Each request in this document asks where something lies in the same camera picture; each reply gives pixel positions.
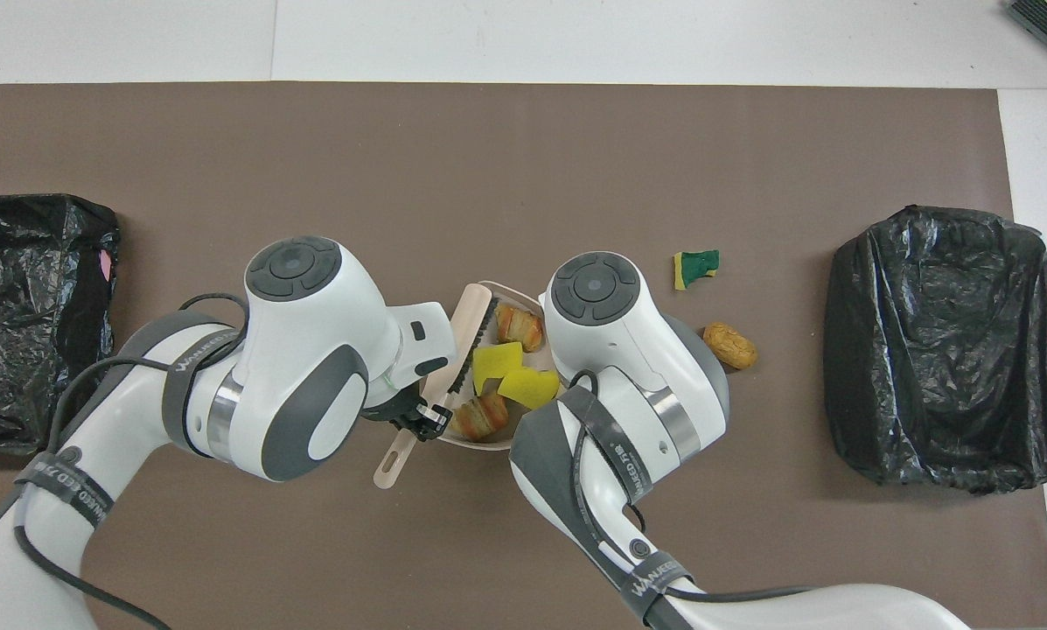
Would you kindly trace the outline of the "brown table mat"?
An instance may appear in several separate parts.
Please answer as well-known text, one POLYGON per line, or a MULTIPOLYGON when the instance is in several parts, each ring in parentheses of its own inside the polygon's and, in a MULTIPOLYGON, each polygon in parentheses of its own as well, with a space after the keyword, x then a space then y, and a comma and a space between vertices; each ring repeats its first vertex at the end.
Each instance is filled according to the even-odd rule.
MULTIPOLYGON (((663 312, 759 351, 727 433, 640 502, 712 592, 877 583, 974 627, 1047 626, 1044 490, 876 486, 836 455, 822 348, 836 249, 907 205, 1011 215, 987 89, 618 85, 0 85, 0 194, 112 208, 118 342, 269 243, 326 235, 388 303, 471 282, 534 296, 606 249, 663 312), (674 289, 674 254, 718 249, 674 289)), ((644 630, 505 453, 359 423, 268 483, 168 446, 87 547, 87 581, 175 630, 644 630)))

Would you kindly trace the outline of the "orange striped bread piece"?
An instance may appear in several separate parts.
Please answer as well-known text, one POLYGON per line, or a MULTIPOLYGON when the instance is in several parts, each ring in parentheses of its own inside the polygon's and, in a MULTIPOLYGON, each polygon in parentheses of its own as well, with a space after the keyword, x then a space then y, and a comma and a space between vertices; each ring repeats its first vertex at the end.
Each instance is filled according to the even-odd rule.
POLYGON ((494 310, 498 343, 519 343, 524 354, 535 354, 544 343, 542 319, 534 312, 510 303, 498 303, 494 310))

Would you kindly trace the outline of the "green and yellow sponge piece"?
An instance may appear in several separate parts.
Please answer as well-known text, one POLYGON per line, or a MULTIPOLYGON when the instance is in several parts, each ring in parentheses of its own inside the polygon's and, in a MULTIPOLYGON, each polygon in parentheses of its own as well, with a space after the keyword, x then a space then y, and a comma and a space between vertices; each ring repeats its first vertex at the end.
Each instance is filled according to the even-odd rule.
POLYGON ((690 284, 715 277, 722 264, 718 248, 704 251, 680 251, 674 254, 674 289, 686 291, 690 284))

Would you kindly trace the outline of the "beige hand brush black bristles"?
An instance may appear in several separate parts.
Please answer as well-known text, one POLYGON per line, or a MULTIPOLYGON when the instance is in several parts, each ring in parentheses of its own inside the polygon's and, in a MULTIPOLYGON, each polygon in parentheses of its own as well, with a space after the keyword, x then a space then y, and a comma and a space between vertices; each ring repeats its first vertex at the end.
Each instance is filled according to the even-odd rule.
MULTIPOLYGON (((435 374, 429 374, 422 387, 422 397, 432 407, 453 411, 459 406, 456 396, 463 389, 464 375, 471 365, 472 348, 478 347, 480 336, 492 317, 492 293, 488 288, 478 283, 470 283, 464 287, 450 318, 456 341, 456 359, 435 374)), ((418 444, 419 438, 410 430, 400 430, 392 440, 383 460, 376 467, 373 483, 380 489, 391 489, 398 481, 408 462, 408 455, 418 444)))

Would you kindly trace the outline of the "black bag-lined bin pink spot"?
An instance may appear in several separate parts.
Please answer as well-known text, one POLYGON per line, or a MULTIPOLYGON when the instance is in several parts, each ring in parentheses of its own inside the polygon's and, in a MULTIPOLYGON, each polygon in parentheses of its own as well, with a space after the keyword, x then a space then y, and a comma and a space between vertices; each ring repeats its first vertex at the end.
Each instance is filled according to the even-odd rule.
POLYGON ((82 197, 0 195, 0 452, 42 448, 59 396, 114 347, 120 240, 82 197))

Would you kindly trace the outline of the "beige plastic dustpan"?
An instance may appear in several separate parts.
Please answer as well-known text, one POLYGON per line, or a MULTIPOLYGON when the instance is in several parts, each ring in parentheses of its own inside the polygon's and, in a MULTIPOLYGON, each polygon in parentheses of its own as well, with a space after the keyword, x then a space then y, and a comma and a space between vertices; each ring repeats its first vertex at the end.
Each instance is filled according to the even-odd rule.
MULTIPOLYGON (((498 303, 508 303, 514 307, 522 308, 522 310, 527 310, 529 312, 534 312, 535 315, 538 315, 539 318, 542 319, 542 324, 543 327, 545 327, 542 308, 538 303, 538 300, 536 300, 535 298, 524 295, 524 292, 511 290, 510 287, 507 287, 505 284, 485 280, 475 284, 483 284, 484 287, 488 288, 488 290, 491 291, 492 306, 494 306, 494 308, 498 306, 498 303)), ((550 347, 548 347, 548 338, 545 332, 544 335, 545 335, 545 340, 543 346, 539 351, 536 351, 535 353, 524 354, 524 367, 535 368, 535 370, 555 372, 554 355, 551 354, 550 347)), ((496 346, 496 344, 499 344, 498 334, 496 333, 496 320, 494 316, 494 311, 492 311, 492 317, 490 318, 490 320, 488 320, 487 327, 483 331, 482 336, 480 336, 478 346, 476 347, 496 346)), ((488 380, 488 382, 485 383, 485 390, 482 395, 498 392, 499 383, 500 379, 488 380)), ((562 393, 564 387, 562 384, 558 395, 562 393)), ((474 399, 476 397, 478 397, 478 395, 475 395, 474 389, 472 389, 472 372, 470 365, 467 368, 466 374, 464 375, 463 389, 462 391, 459 392, 459 395, 456 395, 456 402, 459 403, 459 406, 453 411, 459 410, 459 408, 462 407, 464 403, 467 403, 471 399, 474 399)), ((451 427, 447 427, 446 430, 444 430, 442 440, 451 445, 462 446, 464 448, 472 448, 472 450, 478 450, 485 452, 510 450, 516 428, 518 428, 519 426, 520 419, 524 415, 526 415, 528 411, 531 411, 531 409, 527 409, 526 407, 522 406, 522 404, 512 402, 512 400, 508 399, 506 399, 506 406, 508 409, 508 414, 510 414, 510 419, 508 419, 507 427, 503 428, 503 430, 498 431, 498 433, 492 434, 487 438, 478 440, 478 442, 475 442, 475 440, 464 438, 462 435, 453 431, 451 427)))

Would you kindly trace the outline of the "brown potato-shaped lump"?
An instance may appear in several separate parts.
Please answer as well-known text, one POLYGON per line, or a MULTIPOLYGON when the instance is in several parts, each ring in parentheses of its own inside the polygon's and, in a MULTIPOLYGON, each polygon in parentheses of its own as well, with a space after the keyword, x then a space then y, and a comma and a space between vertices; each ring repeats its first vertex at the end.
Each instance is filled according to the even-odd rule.
POLYGON ((758 362, 757 347, 735 327, 723 322, 710 323, 703 328, 701 339, 723 366, 732 370, 747 370, 758 362))

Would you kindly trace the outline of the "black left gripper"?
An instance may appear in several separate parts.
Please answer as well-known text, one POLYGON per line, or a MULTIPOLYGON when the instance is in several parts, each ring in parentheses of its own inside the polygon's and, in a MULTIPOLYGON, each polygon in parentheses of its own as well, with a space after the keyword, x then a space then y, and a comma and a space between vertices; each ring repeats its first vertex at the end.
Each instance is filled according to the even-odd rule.
POLYGON ((419 442, 427 442, 444 434, 454 412, 442 404, 428 403, 418 390, 401 390, 387 402, 363 408, 360 415, 372 422, 391 423, 419 442))

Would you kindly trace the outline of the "notched yellow sponge piece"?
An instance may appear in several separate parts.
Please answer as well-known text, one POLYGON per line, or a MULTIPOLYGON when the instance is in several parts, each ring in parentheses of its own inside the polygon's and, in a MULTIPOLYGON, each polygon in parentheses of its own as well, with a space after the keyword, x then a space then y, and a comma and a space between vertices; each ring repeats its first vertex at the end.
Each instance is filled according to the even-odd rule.
POLYGON ((496 346, 478 346, 472 351, 471 372, 472 389, 480 396, 485 390, 485 383, 492 379, 503 379, 511 372, 524 368, 524 346, 518 340, 496 344, 496 346))

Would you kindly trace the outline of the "pale beige foam chunk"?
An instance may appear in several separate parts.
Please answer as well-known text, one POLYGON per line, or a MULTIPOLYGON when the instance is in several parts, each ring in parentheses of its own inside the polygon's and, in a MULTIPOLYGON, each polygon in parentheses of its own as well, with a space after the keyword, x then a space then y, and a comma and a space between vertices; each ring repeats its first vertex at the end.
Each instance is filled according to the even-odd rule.
POLYGON ((452 415, 450 427, 467 440, 488 438, 507 427, 510 411, 498 392, 480 395, 465 402, 452 415))

